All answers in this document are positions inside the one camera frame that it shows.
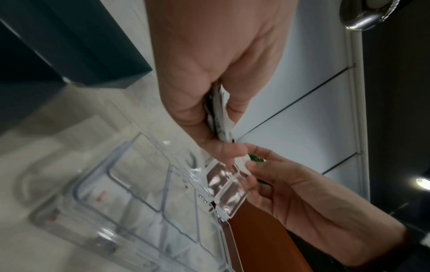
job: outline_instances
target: fingernail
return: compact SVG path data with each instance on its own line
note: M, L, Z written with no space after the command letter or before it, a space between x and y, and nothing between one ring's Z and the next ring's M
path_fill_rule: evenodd
M245 167L247 169L254 168L255 165L256 165L255 161L248 160L247 162L245 162Z

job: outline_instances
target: wooden surface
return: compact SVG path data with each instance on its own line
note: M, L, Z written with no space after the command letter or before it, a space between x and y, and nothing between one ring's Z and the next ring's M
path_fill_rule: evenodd
M281 223L248 201L229 223L244 272L312 272Z

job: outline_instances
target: clear plastic container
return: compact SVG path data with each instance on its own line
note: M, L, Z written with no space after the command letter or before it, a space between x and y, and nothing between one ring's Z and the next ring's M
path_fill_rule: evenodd
M214 207L143 134L31 218L133 271L233 271Z

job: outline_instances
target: light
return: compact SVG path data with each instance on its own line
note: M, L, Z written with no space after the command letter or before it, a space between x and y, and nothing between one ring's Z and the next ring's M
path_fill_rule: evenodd
M430 181L424 178L417 178L417 184L426 190L430 190Z

